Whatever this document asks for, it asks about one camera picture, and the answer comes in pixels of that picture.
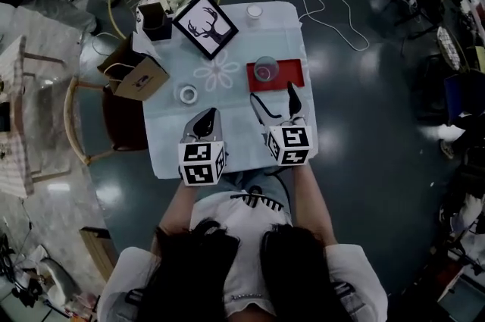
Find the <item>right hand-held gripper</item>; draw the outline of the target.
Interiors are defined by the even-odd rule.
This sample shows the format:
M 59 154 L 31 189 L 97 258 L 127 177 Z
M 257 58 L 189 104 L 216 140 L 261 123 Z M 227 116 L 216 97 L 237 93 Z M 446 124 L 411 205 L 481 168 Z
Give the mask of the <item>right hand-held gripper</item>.
M 272 114 L 264 102 L 253 92 L 249 99 L 253 111 L 264 127 L 264 144 L 279 166 L 298 166 L 308 163 L 314 149 L 311 127 L 307 124 L 308 102 L 301 89 L 287 82 L 289 117 Z

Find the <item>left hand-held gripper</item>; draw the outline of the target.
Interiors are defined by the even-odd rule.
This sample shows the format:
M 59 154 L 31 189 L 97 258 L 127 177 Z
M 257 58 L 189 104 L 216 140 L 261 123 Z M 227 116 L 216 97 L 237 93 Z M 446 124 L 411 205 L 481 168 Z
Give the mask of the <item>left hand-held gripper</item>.
M 179 172 L 186 186 L 217 185 L 227 164 L 218 109 L 208 108 L 186 124 L 178 156 Z

